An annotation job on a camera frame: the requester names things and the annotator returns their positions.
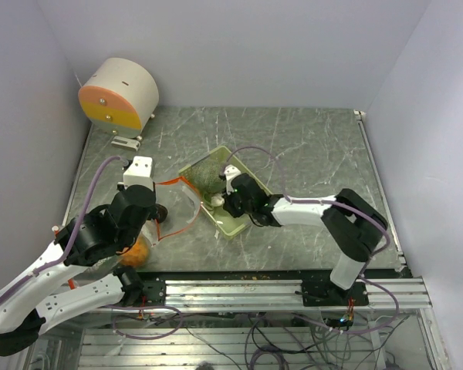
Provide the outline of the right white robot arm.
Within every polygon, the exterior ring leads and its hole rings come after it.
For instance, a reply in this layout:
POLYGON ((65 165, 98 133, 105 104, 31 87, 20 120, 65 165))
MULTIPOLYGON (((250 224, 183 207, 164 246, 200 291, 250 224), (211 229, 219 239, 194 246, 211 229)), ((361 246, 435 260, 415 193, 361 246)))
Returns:
POLYGON ((354 190, 317 198, 267 194, 254 178, 233 166, 227 166, 220 178, 225 181, 223 209, 232 217, 246 215, 259 227, 324 226, 335 240, 340 257, 329 280, 297 292, 307 304, 348 304, 380 241, 390 243, 386 219, 354 190))

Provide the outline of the white toy garlic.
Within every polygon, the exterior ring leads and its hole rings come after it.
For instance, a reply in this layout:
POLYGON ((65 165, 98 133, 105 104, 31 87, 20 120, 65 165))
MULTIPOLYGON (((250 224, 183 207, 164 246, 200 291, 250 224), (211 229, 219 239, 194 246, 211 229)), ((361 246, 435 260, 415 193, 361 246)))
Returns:
POLYGON ((222 195, 213 195, 210 203, 212 207, 221 207, 225 203, 225 199, 222 195))

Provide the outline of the spare clear zip bag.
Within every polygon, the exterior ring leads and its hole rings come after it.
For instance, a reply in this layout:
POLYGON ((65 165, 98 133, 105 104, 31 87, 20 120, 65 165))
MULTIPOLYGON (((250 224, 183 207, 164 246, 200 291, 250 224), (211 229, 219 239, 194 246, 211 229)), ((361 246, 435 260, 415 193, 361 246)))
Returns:
POLYGON ((188 230, 201 210, 198 190, 184 177, 155 183, 154 189, 156 203, 165 208, 166 218, 160 216, 146 223, 146 238, 152 247, 188 230))

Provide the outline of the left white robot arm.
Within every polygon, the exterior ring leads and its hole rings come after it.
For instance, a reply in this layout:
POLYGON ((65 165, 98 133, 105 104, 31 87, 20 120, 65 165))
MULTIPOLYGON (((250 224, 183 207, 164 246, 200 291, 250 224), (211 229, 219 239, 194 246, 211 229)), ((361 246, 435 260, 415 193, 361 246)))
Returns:
POLYGON ((135 305, 144 283, 132 267, 58 290, 97 262, 131 249, 145 223, 157 216, 155 192, 132 185, 111 203, 73 218, 33 264, 0 290, 0 356, 22 351, 48 330, 94 308, 135 305))

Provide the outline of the pale green plastic basket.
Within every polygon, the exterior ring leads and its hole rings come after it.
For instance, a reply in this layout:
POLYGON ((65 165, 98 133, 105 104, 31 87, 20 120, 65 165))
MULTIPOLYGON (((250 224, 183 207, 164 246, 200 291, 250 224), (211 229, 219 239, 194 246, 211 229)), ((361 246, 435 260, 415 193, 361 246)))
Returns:
MULTIPOLYGON (((207 158, 212 158, 218 160, 222 163, 222 169, 224 165, 231 164, 240 169, 242 173, 247 173, 255 181, 258 185, 267 193, 271 194, 272 192, 266 187, 266 185, 236 156, 233 155, 231 158, 231 150, 226 146, 217 146, 213 150, 206 153, 202 158, 193 163, 188 164, 187 166, 183 167, 179 170, 179 175, 183 176, 187 179, 187 172, 191 166, 195 165, 196 163, 205 160, 207 158)), ((238 236, 242 231, 244 231, 247 227, 252 225, 249 217, 246 215, 242 215, 241 217, 234 218, 228 212, 221 207, 212 207, 211 206, 211 197, 213 195, 222 195, 223 191, 219 193, 201 193, 201 209, 204 211, 204 214, 208 217, 208 219, 216 226, 217 230, 227 239, 231 240, 232 238, 238 236)))

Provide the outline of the dark toy plum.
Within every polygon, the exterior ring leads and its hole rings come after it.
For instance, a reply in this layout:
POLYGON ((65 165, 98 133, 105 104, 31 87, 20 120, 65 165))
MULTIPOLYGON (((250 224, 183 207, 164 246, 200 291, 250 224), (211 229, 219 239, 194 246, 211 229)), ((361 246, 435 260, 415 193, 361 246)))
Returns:
POLYGON ((155 207, 156 207, 156 211, 157 211, 157 216, 156 216, 155 220, 159 224, 162 224, 167 219, 168 210, 167 210, 167 208, 165 206, 162 206, 161 204, 156 204, 155 207))

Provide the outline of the green netted toy melon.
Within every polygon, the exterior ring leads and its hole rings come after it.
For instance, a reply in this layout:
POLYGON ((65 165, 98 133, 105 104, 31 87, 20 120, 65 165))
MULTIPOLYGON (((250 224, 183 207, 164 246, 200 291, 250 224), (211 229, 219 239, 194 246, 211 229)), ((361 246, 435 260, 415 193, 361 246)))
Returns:
POLYGON ((187 172, 188 181, 201 193, 219 193, 225 188, 221 178, 222 163, 207 158, 191 166, 187 172))

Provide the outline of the orange toy pineapple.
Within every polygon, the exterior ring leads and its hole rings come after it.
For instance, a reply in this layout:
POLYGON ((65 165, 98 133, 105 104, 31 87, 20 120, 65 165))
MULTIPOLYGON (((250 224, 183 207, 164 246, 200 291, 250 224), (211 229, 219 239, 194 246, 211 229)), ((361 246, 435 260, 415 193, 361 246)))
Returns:
POLYGON ((141 267, 147 262, 149 254, 150 247, 146 239, 144 236, 139 236, 131 247, 126 247, 120 253, 119 260, 124 266, 141 267))

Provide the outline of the aluminium rail frame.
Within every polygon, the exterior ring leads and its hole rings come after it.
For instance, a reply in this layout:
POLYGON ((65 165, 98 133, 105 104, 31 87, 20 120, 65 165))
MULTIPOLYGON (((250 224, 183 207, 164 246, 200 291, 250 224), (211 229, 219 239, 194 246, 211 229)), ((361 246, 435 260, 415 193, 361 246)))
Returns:
MULTIPOLYGON (((347 303, 321 301, 328 270, 142 272, 151 305, 164 304, 185 312, 341 310, 347 303)), ((424 281, 408 270, 368 272, 350 297, 357 310, 431 308, 424 281)))

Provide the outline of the small white bracket block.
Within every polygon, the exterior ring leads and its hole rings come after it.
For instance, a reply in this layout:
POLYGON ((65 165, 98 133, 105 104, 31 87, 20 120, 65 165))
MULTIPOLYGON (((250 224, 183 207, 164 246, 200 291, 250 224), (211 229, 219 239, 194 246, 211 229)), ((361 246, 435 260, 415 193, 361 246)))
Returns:
POLYGON ((140 141, 136 139, 127 139, 122 136, 115 136, 112 141, 111 145, 119 148, 123 148, 125 150, 132 150, 137 152, 140 149, 140 141))

